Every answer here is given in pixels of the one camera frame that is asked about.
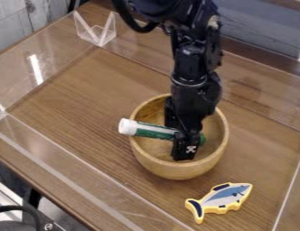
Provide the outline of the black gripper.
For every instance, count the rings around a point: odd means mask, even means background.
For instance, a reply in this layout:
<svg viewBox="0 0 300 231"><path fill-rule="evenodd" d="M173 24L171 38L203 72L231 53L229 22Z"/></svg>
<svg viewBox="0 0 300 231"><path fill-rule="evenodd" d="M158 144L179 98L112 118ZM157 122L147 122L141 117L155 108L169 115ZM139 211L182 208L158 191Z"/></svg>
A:
<svg viewBox="0 0 300 231"><path fill-rule="evenodd" d="M214 114L222 95L217 72L206 75L199 86L173 84L165 100L165 126L175 129L171 157L174 161L191 160L201 145L202 121Z"/></svg>

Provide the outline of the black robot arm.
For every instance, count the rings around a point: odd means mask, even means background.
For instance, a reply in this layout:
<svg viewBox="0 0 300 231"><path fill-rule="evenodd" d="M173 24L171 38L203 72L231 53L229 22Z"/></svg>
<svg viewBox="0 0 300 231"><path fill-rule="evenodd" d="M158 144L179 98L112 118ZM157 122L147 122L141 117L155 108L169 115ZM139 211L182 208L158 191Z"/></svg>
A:
<svg viewBox="0 0 300 231"><path fill-rule="evenodd" d="M171 157L191 160L201 145L202 121L215 112L222 86L219 13L213 0L111 0L123 22L139 32L161 27L170 37L174 69L165 101L165 126L177 130Z"/></svg>

